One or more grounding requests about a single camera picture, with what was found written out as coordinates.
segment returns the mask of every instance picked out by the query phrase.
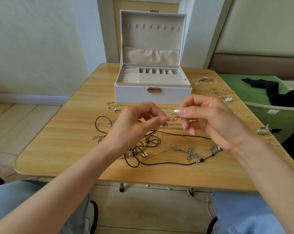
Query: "wooden table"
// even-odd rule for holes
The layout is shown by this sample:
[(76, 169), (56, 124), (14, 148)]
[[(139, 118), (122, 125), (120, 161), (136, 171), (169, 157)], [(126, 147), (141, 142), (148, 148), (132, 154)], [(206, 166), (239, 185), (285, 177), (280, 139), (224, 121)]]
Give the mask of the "wooden table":
[[(106, 107), (106, 102), (115, 101), (114, 82), (119, 67), (119, 64), (102, 64), (91, 74), (20, 154), (16, 161), (17, 172), (38, 176), (57, 176), (97, 145), (95, 141), (92, 141), (92, 136), (103, 134), (95, 129), (96, 118), (104, 115), (110, 120), (116, 120), (119, 114), (114, 113), (113, 110), (122, 108), (112, 107), (108, 110)], [(212, 87), (221, 88), (221, 86), (225, 86), (228, 92), (230, 91), (230, 88), (214, 71), (195, 68), (183, 68), (183, 70), (192, 84), (193, 94), (214, 96), (210, 89)], [(194, 83), (204, 76), (212, 77), (217, 83), (214, 81), (202, 82), (196, 86)], [(256, 133), (257, 127), (262, 126), (262, 123), (235, 94), (231, 96), (233, 101), (228, 103), (229, 108)], [(172, 112), (176, 107), (176, 105), (167, 104), (158, 106), (172, 108), (172, 110), (164, 110)], [(246, 118), (243, 114), (248, 114), (254, 119)], [(108, 132), (110, 129), (108, 120), (103, 118), (99, 122), (100, 130)], [(166, 132), (187, 133), (183, 130), (166, 130)], [(202, 131), (198, 131), (197, 135), (205, 136)], [(182, 149), (187, 149), (188, 146), (196, 145), (194, 151), (203, 157), (208, 157), (211, 155), (210, 148), (214, 145), (213, 141), (205, 138), (173, 135), (162, 137), (160, 133), (158, 136), (162, 138), (162, 144), (146, 150), (148, 156), (144, 160), (145, 163), (188, 163), (185, 154), (169, 149), (170, 146), (179, 145)], [(260, 137), (267, 140), (269, 136)], [(282, 146), (275, 146), (274, 149), (294, 167), (294, 161)], [(129, 162), (133, 165), (137, 164), (135, 159)], [(228, 152), (219, 152), (204, 163), (190, 166), (164, 164), (140, 165), (138, 168), (131, 168), (126, 164), (124, 158), (120, 158), (101, 175), (100, 180), (181, 187), (256, 190), (246, 172)]]

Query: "table leg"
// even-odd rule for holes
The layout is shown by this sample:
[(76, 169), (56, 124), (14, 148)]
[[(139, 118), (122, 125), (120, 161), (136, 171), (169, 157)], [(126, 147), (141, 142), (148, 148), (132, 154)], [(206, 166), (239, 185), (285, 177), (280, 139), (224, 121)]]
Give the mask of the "table leg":
[(119, 188), (120, 192), (124, 192), (124, 183), (120, 183), (120, 188)]
[(193, 196), (193, 188), (189, 189), (189, 193), (190, 193), (191, 196)]

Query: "forearm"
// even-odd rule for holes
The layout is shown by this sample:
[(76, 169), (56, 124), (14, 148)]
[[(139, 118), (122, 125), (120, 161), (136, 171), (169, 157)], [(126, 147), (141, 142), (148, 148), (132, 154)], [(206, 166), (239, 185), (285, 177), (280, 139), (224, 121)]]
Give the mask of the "forearm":
[(58, 233), (99, 176), (114, 161), (115, 156), (110, 154), (113, 151), (107, 151), (101, 145), (3, 218), (0, 233)]
[(294, 169), (265, 141), (251, 138), (234, 156), (287, 233), (294, 233)]

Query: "label sticker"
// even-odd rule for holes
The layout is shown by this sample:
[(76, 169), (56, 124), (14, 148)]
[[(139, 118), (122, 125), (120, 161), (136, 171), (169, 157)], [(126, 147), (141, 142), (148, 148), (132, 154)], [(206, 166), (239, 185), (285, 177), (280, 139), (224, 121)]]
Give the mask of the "label sticker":
[(279, 110), (273, 110), (273, 109), (271, 109), (267, 113), (269, 113), (269, 114), (277, 114), (278, 112), (279, 112)]

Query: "hand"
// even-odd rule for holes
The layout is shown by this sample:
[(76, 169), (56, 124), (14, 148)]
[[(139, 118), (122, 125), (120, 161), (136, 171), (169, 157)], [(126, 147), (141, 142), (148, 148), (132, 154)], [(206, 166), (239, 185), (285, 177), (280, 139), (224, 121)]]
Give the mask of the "hand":
[(104, 141), (108, 141), (118, 153), (133, 148), (149, 131), (165, 125), (170, 118), (154, 103), (141, 103), (124, 108)]
[(184, 130), (191, 135), (195, 130), (203, 130), (218, 146), (230, 152), (255, 136), (218, 98), (191, 94), (174, 112), (182, 118)]

